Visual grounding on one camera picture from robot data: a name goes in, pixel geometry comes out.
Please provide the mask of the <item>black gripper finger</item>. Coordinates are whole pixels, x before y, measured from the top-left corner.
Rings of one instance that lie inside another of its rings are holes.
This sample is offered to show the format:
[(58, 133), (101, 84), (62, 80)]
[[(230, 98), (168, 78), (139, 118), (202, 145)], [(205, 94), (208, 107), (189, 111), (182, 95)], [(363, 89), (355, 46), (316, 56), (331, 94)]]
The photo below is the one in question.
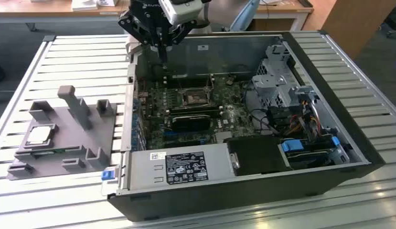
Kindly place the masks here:
[(139, 41), (157, 49), (164, 63), (164, 26), (162, 10), (129, 9), (119, 17), (119, 26)]
[(182, 23), (173, 31), (170, 31), (169, 23), (164, 26), (164, 63), (168, 62), (168, 48), (174, 44), (180, 44), (189, 32), (197, 28), (197, 20)]

